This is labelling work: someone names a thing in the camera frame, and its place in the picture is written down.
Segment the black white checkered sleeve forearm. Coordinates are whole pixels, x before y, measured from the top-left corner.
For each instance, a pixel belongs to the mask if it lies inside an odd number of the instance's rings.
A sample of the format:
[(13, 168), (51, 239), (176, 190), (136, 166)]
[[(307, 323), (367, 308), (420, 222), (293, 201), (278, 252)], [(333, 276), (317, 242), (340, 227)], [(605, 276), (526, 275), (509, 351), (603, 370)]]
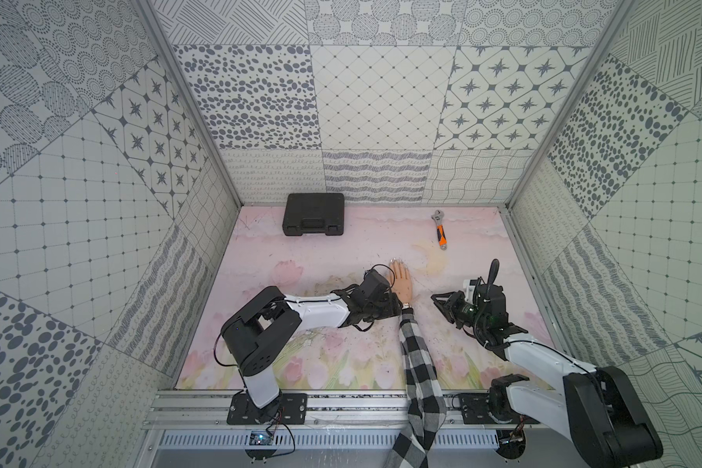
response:
[(408, 398), (407, 422), (398, 433), (383, 466), (427, 467), (429, 450), (445, 422), (448, 408), (413, 308), (402, 311), (399, 338)]

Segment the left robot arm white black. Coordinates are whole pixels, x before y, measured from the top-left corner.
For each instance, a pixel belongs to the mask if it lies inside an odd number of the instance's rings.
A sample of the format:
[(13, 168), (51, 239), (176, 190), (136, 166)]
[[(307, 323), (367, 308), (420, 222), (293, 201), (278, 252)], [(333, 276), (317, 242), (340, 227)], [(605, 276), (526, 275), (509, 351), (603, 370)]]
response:
[(393, 292), (398, 275), (378, 272), (380, 264), (365, 271), (363, 281), (336, 289), (327, 296), (290, 296), (276, 286), (260, 291), (220, 329), (218, 342), (235, 359), (249, 402), (259, 411), (277, 407), (281, 398), (272, 366), (298, 333), (315, 329), (374, 325), (402, 313), (403, 303)]

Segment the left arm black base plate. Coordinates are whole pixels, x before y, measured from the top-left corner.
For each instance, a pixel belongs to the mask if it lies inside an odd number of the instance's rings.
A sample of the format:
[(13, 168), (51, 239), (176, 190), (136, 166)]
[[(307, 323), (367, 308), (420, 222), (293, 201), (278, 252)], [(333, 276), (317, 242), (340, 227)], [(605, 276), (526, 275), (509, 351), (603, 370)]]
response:
[(279, 393), (277, 399), (259, 409), (246, 391), (231, 398), (228, 425), (259, 425), (278, 422), (286, 425), (302, 425), (307, 412), (308, 395), (305, 393)]

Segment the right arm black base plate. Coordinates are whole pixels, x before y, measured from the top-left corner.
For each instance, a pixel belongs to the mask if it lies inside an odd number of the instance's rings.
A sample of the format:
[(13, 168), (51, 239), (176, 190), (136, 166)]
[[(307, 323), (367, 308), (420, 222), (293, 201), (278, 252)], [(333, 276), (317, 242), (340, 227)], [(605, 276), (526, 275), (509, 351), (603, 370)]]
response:
[(452, 397), (452, 404), (457, 411), (460, 411), (461, 418), (466, 425), (517, 425), (521, 421), (528, 424), (538, 424), (538, 421), (531, 417), (522, 417), (516, 413), (510, 413), (505, 417), (496, 417), (489, 409), (489, 394), (485, 392), (457, 393)]

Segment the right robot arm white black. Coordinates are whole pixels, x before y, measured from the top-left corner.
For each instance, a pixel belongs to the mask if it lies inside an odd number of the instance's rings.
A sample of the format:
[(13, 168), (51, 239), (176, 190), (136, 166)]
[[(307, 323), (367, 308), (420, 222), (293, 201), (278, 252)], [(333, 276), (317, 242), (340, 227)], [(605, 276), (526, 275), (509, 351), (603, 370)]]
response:
[(660, 436), (627, 374), (582, 362), (512, 323), (501, 286), (471, 280), (464, 290), (433, 294), (431, 300), (456, 329), (526, 370), (493, 379), (486, 394), (456, 398), (466, 424), (515, 426), (498, 437), (502, 457), (525, 452), (525, 427), (534, 423), (571, 441), (590, 467), (631, 467), (663, 456)]

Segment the mannequin hand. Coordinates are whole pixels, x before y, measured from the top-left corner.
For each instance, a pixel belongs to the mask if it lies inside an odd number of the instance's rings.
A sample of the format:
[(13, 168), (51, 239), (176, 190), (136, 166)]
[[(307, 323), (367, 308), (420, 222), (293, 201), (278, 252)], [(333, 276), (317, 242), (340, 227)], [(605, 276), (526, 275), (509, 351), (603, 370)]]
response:
[(401, 303), (407, 302), (411, 304), (413, 300), (413, 282), (411, 282), (411, 274), (407, 265), (403, 261), (399, 261), (399, 259), (393, 259), (389, 267), (392, 270), (392, 292), (394, 292)]

